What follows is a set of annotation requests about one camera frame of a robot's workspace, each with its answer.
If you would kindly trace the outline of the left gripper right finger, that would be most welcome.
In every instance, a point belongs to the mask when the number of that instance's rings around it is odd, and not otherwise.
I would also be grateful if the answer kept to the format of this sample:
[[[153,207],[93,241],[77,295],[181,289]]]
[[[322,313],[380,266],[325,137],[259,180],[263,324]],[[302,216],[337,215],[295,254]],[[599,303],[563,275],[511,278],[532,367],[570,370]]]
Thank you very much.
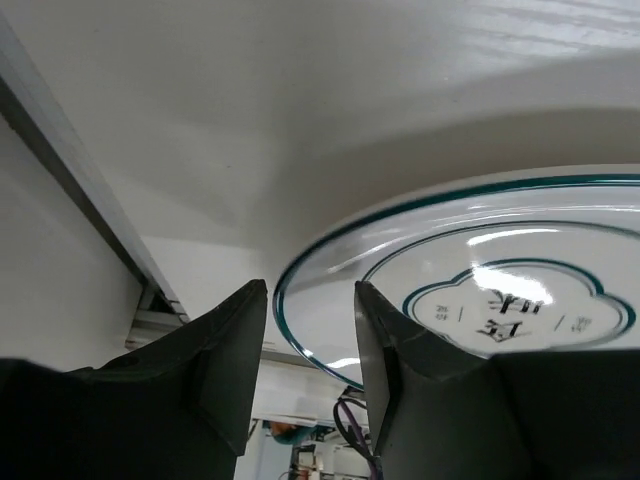
[[[359,282],[355,325],[373,448],[387,479],[635,479],[639,354],[482,359]]]

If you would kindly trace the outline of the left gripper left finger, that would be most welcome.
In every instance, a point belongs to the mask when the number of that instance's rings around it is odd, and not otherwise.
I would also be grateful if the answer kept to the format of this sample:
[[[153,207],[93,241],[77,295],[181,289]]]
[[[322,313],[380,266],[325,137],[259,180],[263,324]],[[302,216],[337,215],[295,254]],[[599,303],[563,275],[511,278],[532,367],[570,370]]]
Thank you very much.
[[[101,368],[1,363],[5,479],[230,479],[245,452],[267,313],[252,280]]]

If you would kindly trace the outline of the white plate dark line emblem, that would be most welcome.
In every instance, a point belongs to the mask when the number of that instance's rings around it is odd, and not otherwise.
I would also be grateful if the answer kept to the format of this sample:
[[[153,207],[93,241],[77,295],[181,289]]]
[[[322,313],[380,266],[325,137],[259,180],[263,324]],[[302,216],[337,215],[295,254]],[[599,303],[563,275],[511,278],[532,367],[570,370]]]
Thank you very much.
[[[354,286],[474,356],[639,343],[639,178],[579,174],[421,195],[322,236],[272,300],[286,341],[363,385]]]

